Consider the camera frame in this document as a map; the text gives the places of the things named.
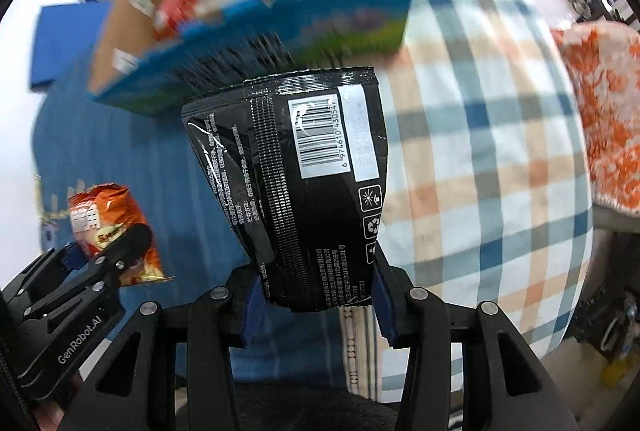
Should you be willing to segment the left hand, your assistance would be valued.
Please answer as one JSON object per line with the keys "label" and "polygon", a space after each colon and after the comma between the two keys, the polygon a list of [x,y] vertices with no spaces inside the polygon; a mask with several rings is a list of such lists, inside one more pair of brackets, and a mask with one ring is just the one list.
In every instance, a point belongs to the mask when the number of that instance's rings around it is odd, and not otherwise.
{"label": "left hand", "polygon": [[34,409],[34,416],[40,431],[58,431],[65,411],[57,403],[45,403]]}

